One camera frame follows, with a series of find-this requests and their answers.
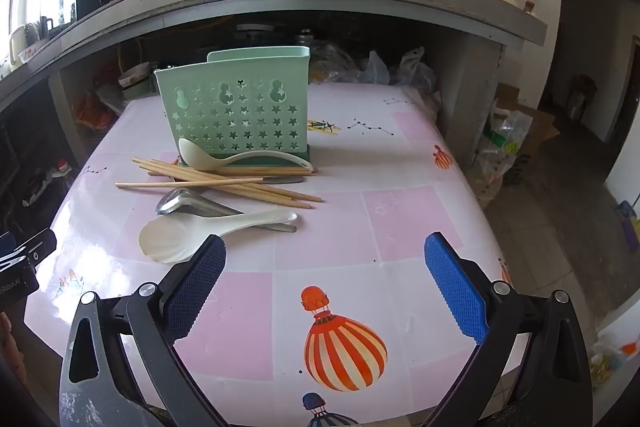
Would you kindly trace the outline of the white rice paddle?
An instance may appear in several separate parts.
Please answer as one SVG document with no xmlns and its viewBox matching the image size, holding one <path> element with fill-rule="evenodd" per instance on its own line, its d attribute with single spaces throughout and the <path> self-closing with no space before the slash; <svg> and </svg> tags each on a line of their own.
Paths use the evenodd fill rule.
<svg viewBox="0 0 640 427">
<path fill-rule="evenodd" d="M 189 260 L 209 235 L 222 237 L 251 227 L 288 225 L 296 219 L 296 213 L 287 209 L 216 218 L 171 213 L 149 221 L 139 233 L 138 244 L 146 257 L 174 265 Z"/>
</svg>

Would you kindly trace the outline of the large metal spoon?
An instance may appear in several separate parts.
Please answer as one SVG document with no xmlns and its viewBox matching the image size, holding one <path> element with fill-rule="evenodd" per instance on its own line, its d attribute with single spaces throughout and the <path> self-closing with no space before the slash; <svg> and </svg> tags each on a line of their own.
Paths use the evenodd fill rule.
<svg viewBox="0 0 640 427">
<path fill-rule="evenodd" d="M 211 225 L 218 234 L 229 234 L 248 228 L 262 228 L 276 232 L 293 233 L 297 231 L 294 221 L 297 215 L 286 209 L 262 210 L 242 213 L 225 205 L 218 204 L 187 188 L 176 188 L 163 196 L 156 204 L 157 216 L 189 213 L 202 221 L 202 225 Z"/>
</svg>

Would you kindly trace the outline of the orange snack bag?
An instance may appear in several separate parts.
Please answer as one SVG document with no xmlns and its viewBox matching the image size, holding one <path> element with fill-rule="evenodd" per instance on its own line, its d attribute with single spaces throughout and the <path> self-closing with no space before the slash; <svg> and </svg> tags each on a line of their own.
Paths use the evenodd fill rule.
<svg viewBox="0 0 640 427">
<path fill-rule="evenodd" d="M 108 130 L 117 120 L 117 115 L 94 92 L 86 92 L 72 105 L 72 111 L 76 124 L 93 131 Z"/>
</svg>

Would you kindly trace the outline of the pink patterned tablecloth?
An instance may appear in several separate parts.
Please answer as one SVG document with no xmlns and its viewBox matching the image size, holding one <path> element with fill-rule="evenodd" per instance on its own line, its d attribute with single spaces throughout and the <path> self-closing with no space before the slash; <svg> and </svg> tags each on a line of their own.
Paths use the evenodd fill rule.
<svg viewBox="0 0 640 427">
<path fill-rule="evenodd" d="M 370 84 L 314 84 L 308 135 L 316 174 L 298 191 L 318 202 L 293 233 L 226 238 L 224 273 L 177 350 L 230 423 L 303 426 L 303 396 L 360 423 L 434 407 L 474 348 L 424 262 L 440 232 L 491 280 L 509 272 L 483 210 L 419 95 Z M 140 251 L 160 196 L 134 192 L 142 159 L 174 160 L 159 98 L 132 102 L 82 167 L 52 228 L 27 326 L 56 352 L 78 301 L 158 281 Z"/>
</svg>

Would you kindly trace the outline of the stacked bowls under counter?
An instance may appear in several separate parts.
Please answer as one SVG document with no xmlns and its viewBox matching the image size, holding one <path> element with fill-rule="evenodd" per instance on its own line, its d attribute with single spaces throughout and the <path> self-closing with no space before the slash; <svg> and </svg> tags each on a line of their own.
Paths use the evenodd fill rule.
<svg viewBox="0 0 640 427">
<path fill-rule="evenodd" d="M 123 72 L 118 78 L 126 101 L 137 100 L 155 92 L 152 64 L 144 62 Z"/>
</svg>

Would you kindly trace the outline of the green plastic utensil holder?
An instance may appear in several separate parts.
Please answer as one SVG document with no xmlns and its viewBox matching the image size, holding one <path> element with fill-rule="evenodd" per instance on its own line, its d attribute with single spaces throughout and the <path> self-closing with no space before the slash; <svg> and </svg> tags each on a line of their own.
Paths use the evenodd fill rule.
<svg viewBox="0 0 640 427">
<path fill-rule="evenodd" d="M 172 137 L 214 157 L 275 150 L 308 160 L 309 62 L 306 46 L 260 46 L 157 69 Z"/>
</svg>

